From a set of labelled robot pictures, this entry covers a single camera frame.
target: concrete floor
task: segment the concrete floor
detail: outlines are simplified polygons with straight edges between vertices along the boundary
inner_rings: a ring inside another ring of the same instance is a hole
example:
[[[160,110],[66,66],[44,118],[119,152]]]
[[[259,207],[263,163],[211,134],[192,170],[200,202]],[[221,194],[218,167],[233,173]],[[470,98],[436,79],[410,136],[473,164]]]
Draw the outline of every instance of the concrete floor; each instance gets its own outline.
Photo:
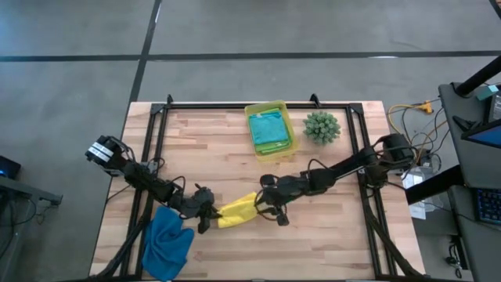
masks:
[[[152,8],[153,0],[4,0],[0,56],[138,55]],[[496,50],[500,26],[487,0],[163,0],[150,53]],[[462,81],[492,59],[148,62],[138,100],[317,93],[324,100],[383,100],[388,108],[434,99],[438,85]],[[135,61],[0,63],[0,155],[23,165],[21,181],[64,194],[43,225],[31,225],[18,281],[87,275],[110,178],[84,152],[101,134],[121,134],[137,67]],[[422,130],[430,118],[409,112],[409,130]],[[457,164],[450,137],[440,155],[442,169]],[[447,238],[418,240],[427,273],[454,278],[443,262]]]

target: black pole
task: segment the black pole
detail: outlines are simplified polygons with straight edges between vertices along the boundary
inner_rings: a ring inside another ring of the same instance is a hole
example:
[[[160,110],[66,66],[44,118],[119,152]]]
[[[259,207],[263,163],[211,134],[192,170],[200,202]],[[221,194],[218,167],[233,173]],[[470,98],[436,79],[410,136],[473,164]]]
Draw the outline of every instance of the black pole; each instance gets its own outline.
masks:
[[[467,98],[468,94],[472,93],[478,86],[491,79],[493,76],[501,72],[501,56],[497,57],[487,66],[483,67],[476,74],[468,78],[460,86],[456,88],[456,94]]]

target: yellow plastic bin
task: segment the yellow plastic bin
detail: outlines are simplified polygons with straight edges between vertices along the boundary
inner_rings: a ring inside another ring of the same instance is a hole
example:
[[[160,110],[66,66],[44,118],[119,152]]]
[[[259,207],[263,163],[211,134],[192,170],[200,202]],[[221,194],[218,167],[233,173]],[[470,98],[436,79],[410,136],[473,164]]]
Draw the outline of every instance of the yellow plastic bin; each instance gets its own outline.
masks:
[[[271,154],[261,154],[257,152],[255,150],[256,148],[254,147],[254,153],[256,154],[258,161],[274,161],[279,157],[289,156],[293,154],[299,147],[299,142],[296,139],[292,123],[290,122],[289,113],[287,112],[287,106],[285,102],[281,100],[272,101],[268,103],[259,103],[245,107],[245,117],[247,119],[247,127],[249,128],[249,132],[251,131],[250,130],[251,127],[249,126],[249,116],[251,116],[252,114],[261,113],[265,110],[271,110],[276,108],[279,108],[280,112],[282,113],[282,118],[283,121],[285,122],[285,126],[287,127],[287,132],[289,134],[290,146],[286,149]]]

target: blue cloth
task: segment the blue cloth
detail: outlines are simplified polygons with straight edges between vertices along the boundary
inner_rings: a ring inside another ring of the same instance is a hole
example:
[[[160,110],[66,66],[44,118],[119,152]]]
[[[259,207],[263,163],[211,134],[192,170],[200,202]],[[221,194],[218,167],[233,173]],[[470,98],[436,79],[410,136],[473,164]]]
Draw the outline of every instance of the blue cloth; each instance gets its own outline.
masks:
[[[170,208],[159,207],[146,228],[142,267],[152,277],[174,279],[186,263],[186,254],[193,242],[192,229],[181,230],[182,220]]]
[[[255,145],[286,141],[287,128],[279,111],[249,116],[249,127]]]

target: green plush toy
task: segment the green plush toy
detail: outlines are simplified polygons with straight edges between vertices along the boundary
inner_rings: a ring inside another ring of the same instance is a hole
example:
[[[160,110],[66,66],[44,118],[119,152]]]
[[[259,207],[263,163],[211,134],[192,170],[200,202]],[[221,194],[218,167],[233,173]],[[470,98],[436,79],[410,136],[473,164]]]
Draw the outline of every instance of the green plush toy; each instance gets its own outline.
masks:
[[[303,131],[308,138],[313,139],[317,144],[326,145],[332,143],[334,138],[339,137],[341,127],[337,123],[337,119],[326,112],[315,112],[308,115],[308,118],[303,120],[306,129]]]

